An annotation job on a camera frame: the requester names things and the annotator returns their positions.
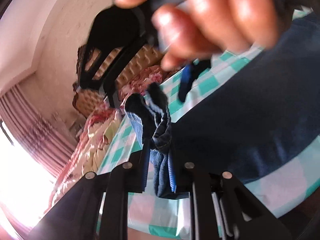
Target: human hand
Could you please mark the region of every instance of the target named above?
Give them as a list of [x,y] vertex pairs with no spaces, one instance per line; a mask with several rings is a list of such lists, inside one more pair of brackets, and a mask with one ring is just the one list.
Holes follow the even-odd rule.
[[[115,0],[122,8],[146,0]],[[228,49],[240,53],[252,43],[274,46],[280,33],[273,0],[187,0],[188,13],[166,4],[152,17],[169,50],[162,67],[170,70],[195,58]]]

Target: sunlight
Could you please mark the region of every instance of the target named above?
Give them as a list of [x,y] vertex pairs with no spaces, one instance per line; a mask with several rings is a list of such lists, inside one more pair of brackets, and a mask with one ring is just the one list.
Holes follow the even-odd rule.
[[17,220],[33,227],[48,207],[54,177],[13,142],[0,132],[0,200]]

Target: brown tufted backrest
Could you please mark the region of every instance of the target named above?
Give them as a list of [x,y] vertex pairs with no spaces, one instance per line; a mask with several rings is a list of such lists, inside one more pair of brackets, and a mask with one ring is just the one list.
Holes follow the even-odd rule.
[[[81,46],[78,50],[78,62],[77,62],[77,73],[79,71],[79,63],[83,57],[85,46]],[[105,61],[100,66],[99,70],[96,72],[93,79],[99,79],[106,69],[109,67],[110,63],[116,57],[121,49],[114,49]],[[99,51],[94,50],[91,52],[90,59],[86,65],[88,69],[95,58],[98,56]],[[118,89],[121,89],[125,84],[131,81],[136,75],[138,75],[141,70],[146,69],[147,67],[156,65],[163,55],[153,47],[149,45],[143,46],[134,58],[128,63],[128,65],[123,69],[118,78],[116,79],[116,85]],[[73,107],[83,114],[86,118],[92,113],[94,108],[102,103],[103,97],[99,95],[97,91],[91,91],[88,89],[81,89],[79,92],[75,91],[75,96],[73,98]]]

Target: metal screw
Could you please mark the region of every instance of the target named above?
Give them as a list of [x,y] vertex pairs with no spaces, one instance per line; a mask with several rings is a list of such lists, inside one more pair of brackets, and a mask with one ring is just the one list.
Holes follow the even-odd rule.
[[195,164],[192,163],[192,162],[187,162],[184,164],[184,166],[187,168],[187,169],[193,169],[195,167]]
[[131,169],[132,168],[132,163],[131,162],[126,162],[124,164],[122,164],[122,167],[126,170]]
[[85,174],[85,178],[86,178],[86,179],[93,179],[95,176],[96,176],[96,174],[94,174],[94,172],[92,172],[92,171],[87,172],[87,173]]
[[222,173],[222,177],[224,177],[225,179],[231,179],[232,173],[229,171],[225,171],[224,173]]

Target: checkered tablecloth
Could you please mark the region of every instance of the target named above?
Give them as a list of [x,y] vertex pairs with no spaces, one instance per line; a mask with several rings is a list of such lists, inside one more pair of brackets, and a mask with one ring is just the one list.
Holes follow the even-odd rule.
[[[161,85],[168,97],[172,122],[176,122],[201,100],[222,86],[235,73],[261,52],[253,46],[239,56],[225,52],[212,59],[212,68],[201,74],[188,93],[186,102],[177,99],[181,72]],[[110,172],[126,162],[132,152],[140,150],[135,133],[127,117],[111,142],[98,174]],[[320,137],[316,138],[293,160],[283,167],[246,187],[265,204],[276,217],[301,203],[320,185]],[[189,200],[157,198],[153,192],[153,165],[149,164],[148,182],[143,194],[129,193],[128,226],[149,234],[189,239]]]

